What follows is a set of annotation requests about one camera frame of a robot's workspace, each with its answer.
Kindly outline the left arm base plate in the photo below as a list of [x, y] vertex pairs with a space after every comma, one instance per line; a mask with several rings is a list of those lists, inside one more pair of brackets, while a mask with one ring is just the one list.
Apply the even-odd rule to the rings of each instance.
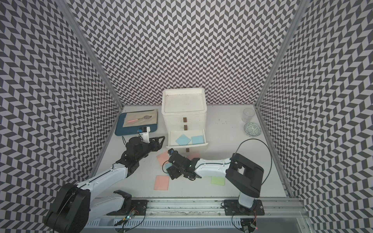
[[132, 200], [131, 204], [125, 203], [120, 210], [108, 213], [107, 216], [127, 216], [130, 211], [135, 211], [135, 216], [144, 216], [147, 206], [148, 200]]

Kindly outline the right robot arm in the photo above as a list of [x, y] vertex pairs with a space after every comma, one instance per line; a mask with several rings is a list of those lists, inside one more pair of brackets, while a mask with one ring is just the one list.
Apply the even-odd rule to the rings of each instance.
[[191, 181], [204, 177], [224, 177], [240, 191], [240, 206], [253, 210], [260, 196], [264, 169], [242, 156], [234, 153], [223, 160], [188, 159], [174, 149], [168, 150], [170, 167], [166, 169], [172, 180], [183, 176]]

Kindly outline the white bottom drawer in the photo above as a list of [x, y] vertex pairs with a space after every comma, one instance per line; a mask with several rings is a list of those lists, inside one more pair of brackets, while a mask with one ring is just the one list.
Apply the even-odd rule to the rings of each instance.
[[205, 130], [170, 131], [168, 134], [168, 149], [192, 150], [207, 146]]

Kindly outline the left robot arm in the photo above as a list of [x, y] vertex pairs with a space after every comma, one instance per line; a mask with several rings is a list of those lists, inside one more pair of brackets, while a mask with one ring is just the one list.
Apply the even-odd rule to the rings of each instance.
[[79, 233], [87, 223], [106, 214], [132, 212], [131, 194], [116, 190], [113, 195], [99, 195], [114, 184], [130, 177], [141, 159], [162, 149], [165, 137], [133, 137], [126, 143], [126, 151], [108, 170], [86, 181], [63, 185], [50, 206], [43, 223], [58, 233]]

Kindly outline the blue sticky note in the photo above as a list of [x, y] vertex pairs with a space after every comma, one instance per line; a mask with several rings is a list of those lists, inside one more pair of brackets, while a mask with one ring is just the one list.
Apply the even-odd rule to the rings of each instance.
[[186, 146], [191, 142], [191, 139], [187, 137], [185, 134], [179, 136], [175, 141], [179, 146]]
[[166, 163], [164, 166], [163, 166], [163, 168], [164, 168], [164, 170], [166, 171], [169, 167], [171, 167], [172, 166], [172, 164], [171, 163]]
[[193, 136], [191, 141], [193, 145], [205, 144], [204, 136]]

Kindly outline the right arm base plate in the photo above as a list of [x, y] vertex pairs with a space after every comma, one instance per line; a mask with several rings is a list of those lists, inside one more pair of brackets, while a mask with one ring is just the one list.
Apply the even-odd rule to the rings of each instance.
[[240, 205], [238, 200], [224, 200], [221, 206], [226, 216], [264, 216], [264, 207], [261, 200], [254, 200], [251, 208]]

